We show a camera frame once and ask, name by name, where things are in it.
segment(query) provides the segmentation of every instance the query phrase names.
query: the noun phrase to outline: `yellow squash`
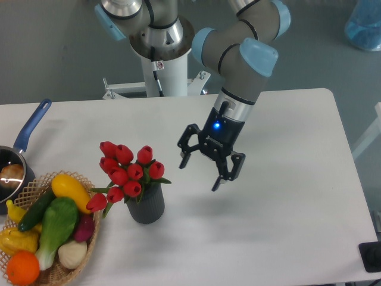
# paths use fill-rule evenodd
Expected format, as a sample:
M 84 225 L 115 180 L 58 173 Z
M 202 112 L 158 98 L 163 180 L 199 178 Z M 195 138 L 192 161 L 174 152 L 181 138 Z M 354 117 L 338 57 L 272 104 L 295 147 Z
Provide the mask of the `yellow squash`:
M 21 207 L 15 206 L 11 200 L 7 200 L 6 202 L 7 208 L 8 208 L 8 216 L 11 220 L 13 220 L 15 223 L 19 223 L 23 216 L 26 213 L 25 209 L 22 209 Z M 42 230 L 41 223 L 38 223 L 33 230 L 37 231 L 39 234 Z
M 52 180 L 52 190 L 57 198 L 69 197 L 74 200 L 80 212 L 91 214 L 86 208 L 90 194 L 76 178 L 67 174 L 59 174 Z
M 17 227 L 6 228 L 0 232 L 0 249 L 9 256 L 20 250 L 35 253 L 38 248 L 39 234 L 36 231 L 18 231 Z

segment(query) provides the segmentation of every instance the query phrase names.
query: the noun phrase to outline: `gray vase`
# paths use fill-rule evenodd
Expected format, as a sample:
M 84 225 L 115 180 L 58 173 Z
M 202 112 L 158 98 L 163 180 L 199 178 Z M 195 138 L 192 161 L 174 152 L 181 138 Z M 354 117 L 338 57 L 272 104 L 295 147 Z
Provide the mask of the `gray vase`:
M 151 184 L 144 193 L 141 201 L 131 198 L 127 202 L 132 218 L 145 225 L 155 222 L 164 213 L 164 197 L 161 184 Z

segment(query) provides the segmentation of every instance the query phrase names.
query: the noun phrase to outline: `yellow bell pepper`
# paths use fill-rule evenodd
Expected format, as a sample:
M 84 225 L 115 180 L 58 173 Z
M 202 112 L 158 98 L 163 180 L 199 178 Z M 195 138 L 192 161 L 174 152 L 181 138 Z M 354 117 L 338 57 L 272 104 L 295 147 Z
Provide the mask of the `yellow bell pepper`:
M 13 220 L 15 223 L 19 223 L 25 215 L 26 210 L 22 209 L 21 207 L 15 206 L 11 200 L 7 200 L 6 204 L 8 208 L 8 216 L 10 217 L 10 219 Z M 38 223 L 33 228 L 33 230 L 37 231 L 40 234 L 42 231 L 42 224 Z
M 6 228 L 0 232 L 0 249 L 13 256 L 20 250 L 35 253 L 38 248 L 39 234 L 36 231 L 20 232 L 17 227 Z

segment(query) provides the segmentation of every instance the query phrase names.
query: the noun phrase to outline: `red tulip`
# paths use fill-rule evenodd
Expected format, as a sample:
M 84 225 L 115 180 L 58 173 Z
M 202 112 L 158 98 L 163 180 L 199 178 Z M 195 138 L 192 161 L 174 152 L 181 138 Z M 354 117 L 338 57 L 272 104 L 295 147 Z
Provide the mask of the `red tulip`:
M 164 174 L 164 165 L 156 161 L 149 167 L 148 173 L 152 179 L 160 179 Z
M 142 186 L 136 181 L 128 181 L 123 186 L 123 192 L 129 197 L 135 198 L 142 192 Z
M 117 203 L 117 202 L 121 201 L 122 198 L 124 198 L 124 193 L 117 186 L 110 188 L 107 192 L 107 200 L 110 203 L 113 203 L 113 204 Z
M 128 165 L 133 160 L 133 153 L 127 146 L 118 145 L 115 154 L 122 165 Z
M 113 167 L 109 172 L 108 176 L 112 182 L 116 185 L 123 186 L 129 180 L 127 172 L 121 167 Z
M 119 167 L 118 162 L 111 158 L 101 158 L 100 167 L 105 173 L 108 173 L 113 167 Z
M 140 164 L 148 164 L 152 160 L 152 148 L 150 146 L 144 146 L 138 152 L 138 162 Z
M 143 168 L 139 164 L 131 164 L 127 168 L 127 174 L 132 180 L 139 180 L 143 176 Z
M 103 210 L 107 205 L 107 199 L 103 194 L 95 194 L 86 205 L 86 208 L 92 213 L 98 210 Z
M 110 141 L 101 142 L 100 149 L 107 158 L 114 158 L 117 146 Z

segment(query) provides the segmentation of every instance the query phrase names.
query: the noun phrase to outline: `orange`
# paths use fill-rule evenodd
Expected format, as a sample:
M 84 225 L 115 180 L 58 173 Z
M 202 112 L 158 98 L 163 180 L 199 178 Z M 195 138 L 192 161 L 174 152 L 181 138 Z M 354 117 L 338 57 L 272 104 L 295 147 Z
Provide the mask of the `orange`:
M 7 264 L 8 279 L 15 285 L 28 285 L 35 282 L 40 274 L 37 257 L 29 251 L 19 251 Z

